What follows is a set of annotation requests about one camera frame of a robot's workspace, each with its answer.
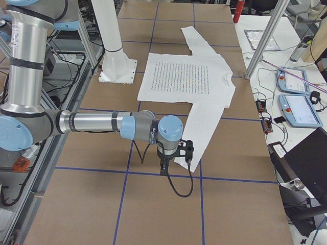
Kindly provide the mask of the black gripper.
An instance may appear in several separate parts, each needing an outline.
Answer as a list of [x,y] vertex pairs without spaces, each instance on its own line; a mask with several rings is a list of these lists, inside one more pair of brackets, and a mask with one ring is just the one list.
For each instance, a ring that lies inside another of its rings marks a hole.
[[160,158],[160,175],[161,176],[168,176],[169,175],[169,162],[173,158],[175,158],[175,153],[170,155],[164,155],[160,151],[157,151],[157,156]]

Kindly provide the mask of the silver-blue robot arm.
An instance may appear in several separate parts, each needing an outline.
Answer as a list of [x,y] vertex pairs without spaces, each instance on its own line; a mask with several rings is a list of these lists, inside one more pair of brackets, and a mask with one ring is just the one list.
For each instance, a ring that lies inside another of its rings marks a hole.
[[160,173],[184,149],[176,116],[157,120],[152,112],[81,113],[46,110],[40,104],[49,29],[77,30],[77,1],[7,1],[12,19],[8,99],[1,105],[1,148],[21,151],[51,136],[70,132],[117,132],[157,146]]

